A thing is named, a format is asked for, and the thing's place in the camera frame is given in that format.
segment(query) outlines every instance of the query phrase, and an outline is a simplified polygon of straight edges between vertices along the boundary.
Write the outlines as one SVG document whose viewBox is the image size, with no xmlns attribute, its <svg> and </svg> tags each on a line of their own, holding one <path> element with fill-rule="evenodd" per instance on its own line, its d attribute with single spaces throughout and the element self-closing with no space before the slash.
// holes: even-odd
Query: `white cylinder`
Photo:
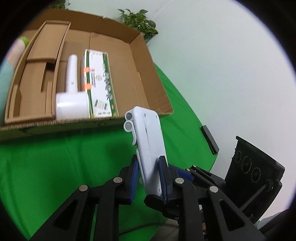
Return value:
<svg viewBox="0 0 296 241">
<path fill-rule="evenodd" d="M 66 70 L 66 92 L 67 93 L 77 93 L 78 84 L 77 84 L 77 55 L 72 54 L 69 56 L 67 61 L 67 70 Z"/>
<path fill-rule="evenodd" d="M 55 111 L 56 120 L 89 118 L 87 93 L 57 93 Z"/>
</svg>

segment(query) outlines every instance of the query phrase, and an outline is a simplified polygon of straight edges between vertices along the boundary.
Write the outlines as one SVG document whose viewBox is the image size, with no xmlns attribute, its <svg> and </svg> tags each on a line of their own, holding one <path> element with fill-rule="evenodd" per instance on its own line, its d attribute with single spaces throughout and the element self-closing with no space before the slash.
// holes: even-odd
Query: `green cloth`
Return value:
<svg viewBox="0 0 296 241">
<path fill-rule="evenodd" d="M 210 170 L 212 155 L 196 115 L 174 85 L 156 67 L 174 114 L 161 118 L 168 162 L 180 168 L 195 164 Z M 53 133 L 15 139 L 0 145 L 0 198 L 17 227 L 30 238 L 80 185 L 104 184 L 128 166 L 136 147 L 122 126 Z M 143 203 L 138 184 L 131 206 L 120 206 L 120 240 L 148 241 L 162 214 Z"/>
</svg>

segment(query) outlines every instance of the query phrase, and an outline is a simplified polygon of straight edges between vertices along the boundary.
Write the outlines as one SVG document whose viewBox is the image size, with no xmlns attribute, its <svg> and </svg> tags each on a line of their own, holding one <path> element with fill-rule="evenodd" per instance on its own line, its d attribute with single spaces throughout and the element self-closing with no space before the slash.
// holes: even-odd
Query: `black bracket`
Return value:
<svg viewBox="0 0 296 241">
<path fill-rule="evenodd" d="M 180 241 L 204 240 L 203 222 L 209 241 L 264 240 L 263 234 L 216 185 L 224 185 L 217 176 L 209 176 L 192 166 L 182 170 L 191 176 L 184 178 L 183 174 L 183 177 L 179 176 L 180 169 L 167 166 L 164 156 L 158 163 L 162 197 L 147 195 L 144 203 L 165 217 L 178 220 Z M 204 220 L 199 205 L 202 206 Z"/>
</svg>

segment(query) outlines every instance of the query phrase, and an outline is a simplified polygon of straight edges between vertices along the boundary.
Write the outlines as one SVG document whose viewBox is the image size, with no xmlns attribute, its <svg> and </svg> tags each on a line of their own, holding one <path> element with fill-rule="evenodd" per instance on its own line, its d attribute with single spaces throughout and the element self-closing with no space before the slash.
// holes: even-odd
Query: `green leaves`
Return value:
<svg viewBox="0 0 296 241">
<path fill-rule="evenodd" d="M 118 9 L 120 13 L 120 17 L 123 20 L 123 23 L 131 28 L 134 28 L 140 31 L 143 35 L 144 40 L 149 41 L 154 35 L 158 34 L 158 31 L 155 29 L 156 24 L 152 20 L 147 20 L 145 13 L 148 11 L 145 9 L 141 9 L 139 12 L 134 13 L 129 9 L 125 9 L 129 11 L 129 14 L 125 14 L 125 10 Z"/>
<path fill-rule="evenodd" d="M 148 12 L 148 11 L 145 10 L 145 9 L 142 9 L 142 10 L 139 11 L 139 13 L 141 13 L 141 14 L 145 14 L 145 13 L 147 13 L 147 12 Z"/>
<path fill-rule="evenodd" d="M 156 27 L 155 22 L 153 22 L 152 20 L 149 20 L 148 22 L 149 22 L 149 25 L 150 25 L 151 27 L 153 27 L 153 28 Z"/>
<path fill-rule="evenodd" d="M 49 7 L 50 8 L 61 8 L 61 9 L 65 9 L 66 8 L 66 0 L 55 0 L 53 1 Z"/>
</svg>

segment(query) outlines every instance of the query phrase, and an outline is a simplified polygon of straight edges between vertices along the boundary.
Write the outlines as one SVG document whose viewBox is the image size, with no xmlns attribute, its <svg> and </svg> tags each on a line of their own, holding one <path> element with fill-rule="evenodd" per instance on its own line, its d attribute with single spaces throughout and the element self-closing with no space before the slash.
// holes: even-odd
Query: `cardboard box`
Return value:
<svg viewBox="0 0 296 241">
<path fill-rule="evenodd" d="M 92 118 L 117 117 L 108 53 L 85 50 L 81 60 L 81 87 L 87 92 Z"/>
<path fill-rule="evenodd" d="M 38 45 L 32 48 L 34 43 L 37 44 L 39 42 L 39 40 L 36 42 L 37 36 L 41 33 L 41 27 L 45 21 L 63 21 L 71 23 L 70 28 L 65 32 L 60 42 L 57 57 L 55 54 L 52 54 L 51 51 L 44 51 L 44 54 L 41 55 L 38 54 L 40 53 L 40 47 Z M 152 109 L 160 116 L 173 113 L 173 109 L 157 75 L 146 43 L 138 31 L 100 16 L 69 10 L 46 9 L 27 27 L 23 35 L 33 37 L 19 62 L 14 74 L 14 81 L 10 86 L 5 116 L 7 126 L 0 128 L 0 140 L 58 131 L 123 124 L 125 112 L 135 106 Z M 40 42 L 41 40 L 44 42 L 46 39 L 55 41 L 54 37 L 48 36 L 48 38 L 45 38 L 42 36 L 42 38 L 40 37 Z M 49 46 L 55 49 L 54 53 L 56 53 L 57 45 L 48 44 L 49 45 L 43 45 L 43 48 Z M 29 48 L 33 51 L 30 56 L 28 52 Z M 86 49 L 108 53 L 118 116 L 55 121 L 53 119 L 55 113 L 55 93 L 65 91 L 67 59 L 71 54 L 76 54 L 79 60 L 82 59 Z M 19 84 L 22 82 L 21 79 L 23 77 L 26 77 L 32 72 L 34 72 L 34 75 L 40 74 L 40 72 L 45 69 L 44 65 L 46 67 L 48 65 L 53 65 L 55 58 L 53 73 L 52 70 L 50 70 L 50 74 L 54 76 L 51 92 L 51 116 L 48 116 L 48 119 L 44 119 L 43 117 L 46 115 L 43 115 L 42 119 L 38 119 L 40 117 L 40 113 L 38 113 L 39 109 L 43 108 L 48 110 L 45 111 L 45 113 L 49 112 L 49 102 L 42 102 L 42 104 L 40 104 L 42 108 L 36 107 L 36 113 L 30 112 L 32 111 L 31 108 L 23 112 L 23 110 L 21 110 L 23 106 L 18 105 L 19 102 L 22 103 L 24 96 L 23 89 Z M 80 68 L 81 66 L 78 62 L 78 76 L 80 76 Z M 78 79 L 78 90 L 81 90 L 80 78 Z M 16 122 L 9 121 L 9 113 L 11 113 L 12 119 Z"/>
</svg>

